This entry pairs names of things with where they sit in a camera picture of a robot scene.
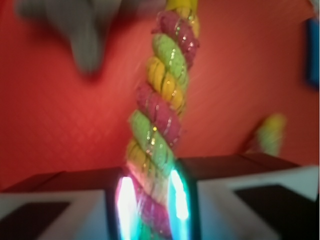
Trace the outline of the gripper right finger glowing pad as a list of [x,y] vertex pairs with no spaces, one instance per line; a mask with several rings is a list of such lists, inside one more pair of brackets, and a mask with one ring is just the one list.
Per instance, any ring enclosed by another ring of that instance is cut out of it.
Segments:
[[181,158],[168,215],[175,240],[317,240],[319,167],[262,153]]

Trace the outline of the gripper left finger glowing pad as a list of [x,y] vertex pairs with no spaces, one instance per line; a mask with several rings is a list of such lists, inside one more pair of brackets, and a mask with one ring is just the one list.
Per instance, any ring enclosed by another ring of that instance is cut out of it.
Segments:
[[134,240],[133,180],[121,168],[30,176],[0,193],[3,240]]

